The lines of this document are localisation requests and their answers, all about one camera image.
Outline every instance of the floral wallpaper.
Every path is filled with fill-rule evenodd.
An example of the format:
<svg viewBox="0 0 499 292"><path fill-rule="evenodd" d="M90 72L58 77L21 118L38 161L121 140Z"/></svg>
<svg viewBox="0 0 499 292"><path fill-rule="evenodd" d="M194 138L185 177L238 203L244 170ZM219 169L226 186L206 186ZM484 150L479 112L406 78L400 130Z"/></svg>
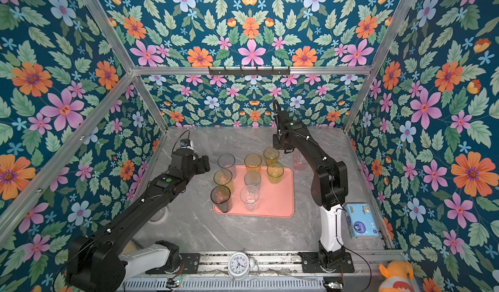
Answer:
<svg viewBox="0 0 499 292"><path fill-rule="evenodd" d="M370 64L399 0L100 1L136 65L311 67Z"/></svg>
<svg viewBox="0 0 499 292"><path fill-rule="evenodd" d="M78 292L67 287L67 244L123 211L137 193L160 131L132 85L60 171L0 250L0 291ZM14 159L12 154L0 159Z"/></svg>
<svg viewBox="0 0 499 292"><path fill-rule="evenodd" d="M123 70L80 0L0 0L0 54L1 214Z"/></svg>
<svg viewBox="0 0 499 292"><path fill-rule="evenodd" d="M417 0L350 135L425 292L498 291L499 0Z"/></svg>
<svg viewBox="0 0 499 292"><path fill-rule="evenodd" d="M363 81L364 77L357 75L144 78L166 123L178 127L274 127L274 99L295 120L313 126L341 127Z"/></svg>

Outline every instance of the black mounting plate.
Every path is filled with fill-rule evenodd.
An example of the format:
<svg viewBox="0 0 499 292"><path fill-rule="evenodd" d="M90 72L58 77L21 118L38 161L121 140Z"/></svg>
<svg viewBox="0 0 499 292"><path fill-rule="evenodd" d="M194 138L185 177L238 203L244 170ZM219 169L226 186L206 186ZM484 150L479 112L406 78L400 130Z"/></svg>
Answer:
<svg viewBox="0 0 499 292"><path fill-rule="evenodd" d="M180 267L184 264L184 268L182 269L183 274L197 274L199 267L199 259L201 258L201 254L199 253L180 253ZM164 267L153 268L151 270L146 271L147 275L164 275L167 274L165 272Z"/></svg>
<svg viewBox="0 0 499 292"><path fill-rule="evenodd" d="M298 252L301 257L301 266L304 273L324 273L319 263L319 253L318 252ZM345 253L345 257L338 264L337 269L333 269L332 273L354 273L352 255L350 253Z"/></svg>

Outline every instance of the purple round logo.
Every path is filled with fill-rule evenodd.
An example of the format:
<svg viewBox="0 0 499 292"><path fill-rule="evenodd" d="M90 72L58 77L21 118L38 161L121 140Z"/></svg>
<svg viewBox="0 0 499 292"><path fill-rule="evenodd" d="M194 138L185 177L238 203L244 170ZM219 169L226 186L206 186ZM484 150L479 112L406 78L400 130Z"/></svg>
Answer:
<svg viewBox="0 0 499 292"><path fill-rule="evenodd" d="M355 224L353 224L353 228L355 229L356 232L360 234L366 232L366 226L364 225L363 222L355 222Z"/></svg>

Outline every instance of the pink tray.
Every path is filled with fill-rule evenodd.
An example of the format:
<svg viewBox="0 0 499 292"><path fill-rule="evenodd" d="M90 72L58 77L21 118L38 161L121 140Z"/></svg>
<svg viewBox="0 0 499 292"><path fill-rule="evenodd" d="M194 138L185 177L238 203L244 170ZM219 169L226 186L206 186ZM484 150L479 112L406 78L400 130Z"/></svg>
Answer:
<svg viewBox="0 0 499 292"><path fill-rule="evenodd" d="M235 214L250 216L291 217L294 214L294 186L293 171L284 168L283 179L278 184L268 181L267 167L261 167L261 186L258 207L249 211L241 201L240 192L245 186L246 166L236 165L237 177L234 181L234 192L231 190L232 209L223 213L213 205L213 210L218 214Z"/></svg>

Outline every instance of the clear cup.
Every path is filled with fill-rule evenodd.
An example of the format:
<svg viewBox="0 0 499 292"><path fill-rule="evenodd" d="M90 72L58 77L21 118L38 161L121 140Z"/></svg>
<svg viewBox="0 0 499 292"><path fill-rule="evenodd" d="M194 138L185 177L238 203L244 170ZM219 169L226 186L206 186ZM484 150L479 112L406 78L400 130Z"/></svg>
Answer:
<svg viewBox="0 0 499 292"><path fill-rule="evenodd" d="M218 158L218 165L223 169L229 169L232 172L232 177L237 176L237 171L235 169L235 157L230 153L224 153Z"/></svg>
<svg viewBox="0 0 499 292"><path fill-rule="evenodd" d="M213 175L213 181L215 184L227 186L232 192L234 192L234 181L232 178L232 172L228 169L218 170L215 172L215 175Z"/></svg>
<svg viewBox="0 0 499 292"><path fill-rule="evenodd" d="M245 175L245 185L252 185L260 189L261 186L260 173L256 171L247 172Z"/></svg>
<svg viewBox="0 0 499 292"><path fill-rule="evenodd" d="M227 186L219 185L213 188L210 197L220 211L227 213L232 209L231 190Z"/></svg>
<svg viewBox="0 0 499 292"><path fill-rule="evenodd" d="M241 201L244 202L248 211L254 211L258 207L258 199L260 197L260 189L253 185L246 185L241 189Z"/></svg>
<svg viewBox="0 0 499 292"><path fill-rule="evenodd" d="M307 168L308 162L299 150L293 153L293 167L296 171L303 171Z"/></svg>
<svg viewBox="0 0 499 292"><path fill-rule="evenodd" d="M268 181L271 184L278 184L283 179L284 168L279 163L273 163L267 166Z"/></svg>
<svg viewBox="0 0 499 292"><path fill-rule="evenodd" d="M268 147L264 150L264 157L267 166L273 163L277 163L279 158L279 150L274 149L273 147Z"/></svg>
<svg viewBox="0 0 499 292"><path fill-rule="evenodd" d="M245 165L246 165L247 172L251 172L251 171L260 172L261 171L261 157L260 157L260 155L256 154L256 153L250 153L245 158Z"/></svg>

